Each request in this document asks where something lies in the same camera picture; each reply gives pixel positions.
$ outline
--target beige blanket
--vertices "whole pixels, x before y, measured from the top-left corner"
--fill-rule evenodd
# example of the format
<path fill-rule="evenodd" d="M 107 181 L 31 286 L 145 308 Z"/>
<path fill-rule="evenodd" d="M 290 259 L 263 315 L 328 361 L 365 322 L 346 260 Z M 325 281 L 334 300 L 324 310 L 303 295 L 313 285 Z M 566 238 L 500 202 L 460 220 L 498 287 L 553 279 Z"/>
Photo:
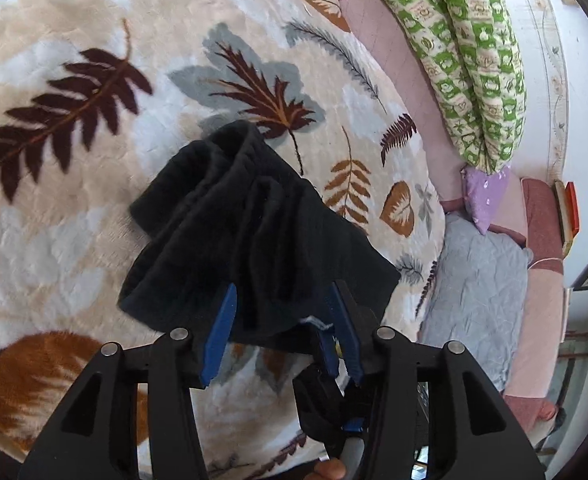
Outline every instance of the beige blanket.
<path fill-rule="evenodd" d="M 2 449 L 24 458 L 103 342 L 157 338 L 116 307 L 146 243 L 128 205 L 238 117 L 397 264 L 386 323 L 416 337 L 444 216 L 414 122 L 337 0 L 0 0 Z M 193 396 L 212 477 L 318 456 L 291 386 L 307 362 L 228 347 Z M 141 390 L 149 472 L 145 405 Z"/>

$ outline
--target purple pillow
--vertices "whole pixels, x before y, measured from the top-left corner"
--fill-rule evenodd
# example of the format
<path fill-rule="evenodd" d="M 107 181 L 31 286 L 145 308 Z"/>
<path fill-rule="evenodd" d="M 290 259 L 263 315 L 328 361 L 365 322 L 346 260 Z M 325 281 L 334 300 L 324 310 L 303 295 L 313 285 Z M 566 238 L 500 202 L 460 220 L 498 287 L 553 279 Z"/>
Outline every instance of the purple pillow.
<path fill-rule="evenodd" d="M 477 168 L 463 168 L 463 187 L 465 208 L 472 217 L 472 222 L 482 234 L 487 230 L 498 211 L 510 180 L 509 168 L 488 175 Z"/>

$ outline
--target black garment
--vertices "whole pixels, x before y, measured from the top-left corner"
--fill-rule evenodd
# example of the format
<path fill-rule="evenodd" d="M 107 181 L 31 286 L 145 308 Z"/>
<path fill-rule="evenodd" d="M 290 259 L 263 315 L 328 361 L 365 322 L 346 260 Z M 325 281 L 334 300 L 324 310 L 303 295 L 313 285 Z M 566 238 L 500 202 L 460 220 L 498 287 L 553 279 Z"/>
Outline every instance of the black garment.
<path fill-rule="evenodd" d="M 328 209 L 247 121 L 182 148 L 130 211 L 151 242 L 119 306 L 161 332 L 189 328 L 221 283 L 238 291 L 232 340 L 262 345 L 309 316 L 331 322 L 324 295 L 333 280 L 345 280 L 379 319 L 398 283 L 365 234 Z M 307 351 L 309 342 L 293 346 Z"/>

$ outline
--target human hand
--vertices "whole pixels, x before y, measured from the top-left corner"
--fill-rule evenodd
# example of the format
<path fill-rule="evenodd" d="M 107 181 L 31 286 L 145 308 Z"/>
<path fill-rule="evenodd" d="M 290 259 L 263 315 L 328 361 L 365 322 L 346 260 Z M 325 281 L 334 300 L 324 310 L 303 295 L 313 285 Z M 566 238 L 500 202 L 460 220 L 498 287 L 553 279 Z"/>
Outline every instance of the human hand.
<path fill-rule="evenodd" d="M 317 463 L 314 466 L 314 472 L 307 475 L 304 480 L 341 480 L 345 473 L 343 462 L 333 458 Z"/>

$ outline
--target green checkered pillow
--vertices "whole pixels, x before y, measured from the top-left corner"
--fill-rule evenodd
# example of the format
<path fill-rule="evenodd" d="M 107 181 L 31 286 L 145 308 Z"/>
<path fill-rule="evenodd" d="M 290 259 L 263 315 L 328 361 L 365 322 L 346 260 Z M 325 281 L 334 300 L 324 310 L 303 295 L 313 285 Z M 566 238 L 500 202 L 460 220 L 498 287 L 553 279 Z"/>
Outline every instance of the green checkered pillow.
<path fill-rule="evenodd" d="M 503 0 L 385 0 L 436 92 L 461 156 L 494 173 L 520 143 L 525 87 Z"/>

